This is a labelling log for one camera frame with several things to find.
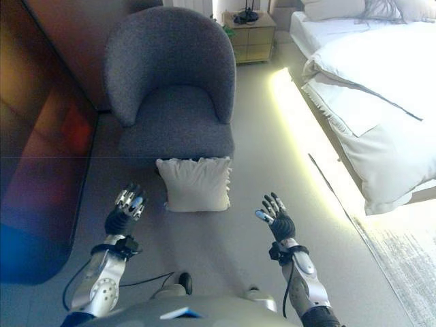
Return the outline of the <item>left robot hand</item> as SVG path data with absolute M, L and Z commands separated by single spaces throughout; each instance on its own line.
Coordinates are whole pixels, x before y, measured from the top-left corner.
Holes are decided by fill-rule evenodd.
M 107 235 L 130 235 L 145 207 L 146 197 L 143 188 L 134 183 L 126 185 L 119 192 L 114 209 L 106 218 L 104 228 Z

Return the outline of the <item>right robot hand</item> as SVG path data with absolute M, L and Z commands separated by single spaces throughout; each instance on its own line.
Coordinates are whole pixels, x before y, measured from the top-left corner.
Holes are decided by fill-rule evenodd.
M 265 195 L 262 201 L 264 209 L 257 209 L 255 216 L 265 222 L 270 228 L 275 240 L 283 240 L 295 237 L 296 228 L 294 222 L 288 215 L 286 207 L 280 197 L 271 192 Z

